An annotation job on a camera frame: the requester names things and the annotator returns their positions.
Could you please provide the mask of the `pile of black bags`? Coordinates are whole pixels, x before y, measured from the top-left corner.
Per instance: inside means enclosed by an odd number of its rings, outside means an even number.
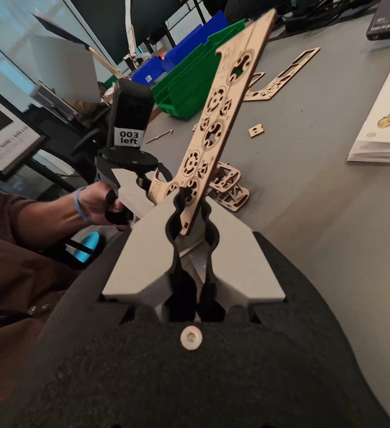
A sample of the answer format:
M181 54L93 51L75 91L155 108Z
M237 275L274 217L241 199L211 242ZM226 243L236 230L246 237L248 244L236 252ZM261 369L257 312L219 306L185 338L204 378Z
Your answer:
M313 30L333 23L342 14L355 11L355 16L377 4L368 0L217 0L203 1L210 15L221 11L227 22L255 20L270 9L278 14L278 25L286 31Z

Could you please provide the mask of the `blue wristband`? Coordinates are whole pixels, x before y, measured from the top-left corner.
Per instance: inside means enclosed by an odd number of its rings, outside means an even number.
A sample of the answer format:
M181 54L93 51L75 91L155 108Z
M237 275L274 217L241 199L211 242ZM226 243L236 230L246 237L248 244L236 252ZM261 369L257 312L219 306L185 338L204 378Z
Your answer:
M91 225L94 225L94 222L85 215L85 213L83 212L83 210L81 209L81 206L80 206L79 195L80 195L80 192L82 190L86 189L86 187L87 186L80 187L74 192L74 197L73 197L74 206L76 208L77 214L79 215L79 217L81 219L83 219L85 222L87 222Z

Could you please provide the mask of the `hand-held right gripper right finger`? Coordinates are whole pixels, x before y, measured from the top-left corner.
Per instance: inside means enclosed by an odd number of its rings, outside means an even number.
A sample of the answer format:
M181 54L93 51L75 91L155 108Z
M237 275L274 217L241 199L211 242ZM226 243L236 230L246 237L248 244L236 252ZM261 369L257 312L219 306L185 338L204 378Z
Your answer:
M209 196L202 202L201 213L208 244L202 313L283 302L285 292L251 228Z

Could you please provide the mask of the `wooden model assembly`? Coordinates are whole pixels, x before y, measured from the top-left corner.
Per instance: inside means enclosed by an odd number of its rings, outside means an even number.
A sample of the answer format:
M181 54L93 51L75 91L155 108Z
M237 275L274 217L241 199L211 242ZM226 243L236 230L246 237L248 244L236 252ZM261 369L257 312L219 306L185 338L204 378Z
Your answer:
M232 212L239 211L249 200L250 192L240 185L241 172L229 163L218 162L206 196Z

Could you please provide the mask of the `small blue plastic bin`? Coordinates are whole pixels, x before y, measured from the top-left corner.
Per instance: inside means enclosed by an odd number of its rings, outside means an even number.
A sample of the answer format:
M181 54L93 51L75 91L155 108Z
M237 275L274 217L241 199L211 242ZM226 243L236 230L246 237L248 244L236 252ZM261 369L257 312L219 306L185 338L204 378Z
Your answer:
M152 56L133 72L130 79L144 86L152 85L165 72L162 63L161 57Z

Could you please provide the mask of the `white instruction booklet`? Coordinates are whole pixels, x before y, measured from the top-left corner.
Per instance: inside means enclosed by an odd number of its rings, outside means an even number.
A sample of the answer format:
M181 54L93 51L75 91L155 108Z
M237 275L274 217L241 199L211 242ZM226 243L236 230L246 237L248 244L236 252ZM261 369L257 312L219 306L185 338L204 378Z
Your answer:
M390 164L390 73L348 154L347 162Z

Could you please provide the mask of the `green plastic bin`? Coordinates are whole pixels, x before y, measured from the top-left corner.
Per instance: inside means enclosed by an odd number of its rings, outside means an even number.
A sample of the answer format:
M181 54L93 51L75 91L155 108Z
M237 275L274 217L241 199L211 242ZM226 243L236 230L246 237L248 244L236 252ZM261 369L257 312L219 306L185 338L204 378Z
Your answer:
M161 112L180 119L190 119L203 108L220 57L215 55L219 46L245 28L245 19L208 36L153 88L155 103Z

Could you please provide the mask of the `thin wooden stick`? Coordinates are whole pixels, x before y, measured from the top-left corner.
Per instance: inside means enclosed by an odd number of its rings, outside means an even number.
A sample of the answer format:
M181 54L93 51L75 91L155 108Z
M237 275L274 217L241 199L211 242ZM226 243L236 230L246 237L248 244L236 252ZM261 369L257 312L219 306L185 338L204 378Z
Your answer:
M170 130L168 130L168 131L166 131L166 132L164 132L164 133L162 133L160 135L157 135L157 136L155 136L155 137L153 137L153 138L151 138L149 140L146 140L145 143L149 144L149 143L154 142L154 141L156 141L156 140L158 140L158 139L160 139L160 138L162 138L162 137L164 137L166 135L171 135L173 132L174 132L174 130L170 129Z

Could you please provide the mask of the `framed black-white marker sign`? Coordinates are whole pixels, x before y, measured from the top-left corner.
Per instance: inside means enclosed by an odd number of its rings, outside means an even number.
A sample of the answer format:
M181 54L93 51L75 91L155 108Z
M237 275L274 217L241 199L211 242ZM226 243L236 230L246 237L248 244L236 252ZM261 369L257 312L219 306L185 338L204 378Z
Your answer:
M15 174L36 154L49 136L0 95L0 180Z

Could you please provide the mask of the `large black screen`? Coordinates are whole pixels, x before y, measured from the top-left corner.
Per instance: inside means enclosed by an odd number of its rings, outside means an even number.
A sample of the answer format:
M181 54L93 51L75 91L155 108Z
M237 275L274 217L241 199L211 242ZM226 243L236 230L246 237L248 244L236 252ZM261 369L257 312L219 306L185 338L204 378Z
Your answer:
M112 60L118 64L129 52L125 25L125 1L123 0L72 0L71 5L105 48ZM171 45L170 30L166 21L179 11L187 1L177 0L135 0L131 1L130 20L134 29L136 45L149 42L155 44L167 36Z

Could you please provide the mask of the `L-shaped empty wooden frame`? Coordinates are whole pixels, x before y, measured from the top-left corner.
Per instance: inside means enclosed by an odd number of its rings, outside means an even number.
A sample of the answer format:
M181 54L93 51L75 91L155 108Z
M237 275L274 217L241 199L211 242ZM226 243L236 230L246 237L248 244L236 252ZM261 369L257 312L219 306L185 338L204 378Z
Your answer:
M285 70L264 88L257 91L248 90L244 102L261 102L271 100L294 76L320 51L320 47L303 51Z

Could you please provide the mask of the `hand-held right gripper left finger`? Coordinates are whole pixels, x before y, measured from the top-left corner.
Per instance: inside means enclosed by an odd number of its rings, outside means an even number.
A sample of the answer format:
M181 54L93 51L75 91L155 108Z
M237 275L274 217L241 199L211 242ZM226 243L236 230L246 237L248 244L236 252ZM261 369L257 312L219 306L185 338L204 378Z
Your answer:
M160 319L188 320L187 274L175 242L186 193L171 191L134 225L102 291L105 300L153 309L165 305L168 316Z

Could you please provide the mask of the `black cardboard box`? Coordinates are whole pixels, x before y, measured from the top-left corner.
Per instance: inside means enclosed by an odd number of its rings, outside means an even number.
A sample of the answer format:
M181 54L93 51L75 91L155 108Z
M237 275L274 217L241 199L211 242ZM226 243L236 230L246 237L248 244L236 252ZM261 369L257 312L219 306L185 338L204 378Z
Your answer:
M380 1L366 37L371 41L390 39L390 0Z

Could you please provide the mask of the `person's left hand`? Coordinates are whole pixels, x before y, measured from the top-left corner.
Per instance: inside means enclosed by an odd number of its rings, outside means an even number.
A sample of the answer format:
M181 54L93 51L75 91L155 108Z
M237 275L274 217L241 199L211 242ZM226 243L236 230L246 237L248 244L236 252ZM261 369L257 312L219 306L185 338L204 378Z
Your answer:
M126 207L119 201L113 188L101 181L88 185L79 195L80 206L96 226L129 228Z

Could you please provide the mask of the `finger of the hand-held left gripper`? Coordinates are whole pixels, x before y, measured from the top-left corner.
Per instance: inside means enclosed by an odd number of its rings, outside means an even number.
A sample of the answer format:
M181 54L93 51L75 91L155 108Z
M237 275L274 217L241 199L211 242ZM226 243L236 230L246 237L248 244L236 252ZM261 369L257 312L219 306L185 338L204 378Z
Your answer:
M151 202L138 184L138 176L134 171L127 169L112 169L119 184L118 199L128 208L135 217L142 218L151 211L155 204Z

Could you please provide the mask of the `person's brown shirt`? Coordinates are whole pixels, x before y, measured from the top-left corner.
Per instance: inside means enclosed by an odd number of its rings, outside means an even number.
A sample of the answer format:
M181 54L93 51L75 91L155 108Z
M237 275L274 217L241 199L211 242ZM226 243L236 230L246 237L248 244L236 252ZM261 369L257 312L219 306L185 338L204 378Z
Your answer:
M16 216L31 202L37 201L0 192L0 407L10 399L49 314L78 275L43 254L57 243L34 250L16 237Z

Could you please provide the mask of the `person's left forearm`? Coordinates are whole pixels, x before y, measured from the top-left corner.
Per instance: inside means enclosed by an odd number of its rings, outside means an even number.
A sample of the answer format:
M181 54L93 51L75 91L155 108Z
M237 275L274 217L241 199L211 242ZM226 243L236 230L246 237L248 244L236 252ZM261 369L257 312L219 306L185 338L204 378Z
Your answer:
M31 202L16 216L16 237L26 247L47 249L88 226L74 203L75 192L51 202Z

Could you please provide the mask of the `teal object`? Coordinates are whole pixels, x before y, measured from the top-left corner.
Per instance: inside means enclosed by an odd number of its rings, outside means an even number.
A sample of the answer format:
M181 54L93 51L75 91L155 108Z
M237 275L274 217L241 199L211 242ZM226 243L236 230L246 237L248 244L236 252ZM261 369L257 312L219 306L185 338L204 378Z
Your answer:
M73 257L82 264L89 265L104 250L105 240L99 232L92 232L85 236L81 242L70 239L68 245L74 248Z

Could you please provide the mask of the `large blue plastic bin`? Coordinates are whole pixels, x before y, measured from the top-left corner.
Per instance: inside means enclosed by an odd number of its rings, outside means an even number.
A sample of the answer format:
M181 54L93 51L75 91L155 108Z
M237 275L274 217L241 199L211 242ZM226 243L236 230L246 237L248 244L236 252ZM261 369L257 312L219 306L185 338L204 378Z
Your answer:
M206 24L198 25L183 40L168 52L163 60L162 67L165 72L170 72L183 61L196 47L207 43L208 37L228 26L224 12L216 13Z

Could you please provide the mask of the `laser-cut wooden parts sheet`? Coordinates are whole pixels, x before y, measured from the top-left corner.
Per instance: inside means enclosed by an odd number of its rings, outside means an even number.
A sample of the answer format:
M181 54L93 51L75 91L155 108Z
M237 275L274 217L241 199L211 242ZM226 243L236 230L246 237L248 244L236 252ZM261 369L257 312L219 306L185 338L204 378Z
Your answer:
M181 235L189 235L196 220L201 200L277 17L276 9L272 8L217 48L215 55L220 56L218 69L176 175L163 182L159 179L159 168L155 170L147 194L155 205L180 187L186 187L190 192L180 216Z

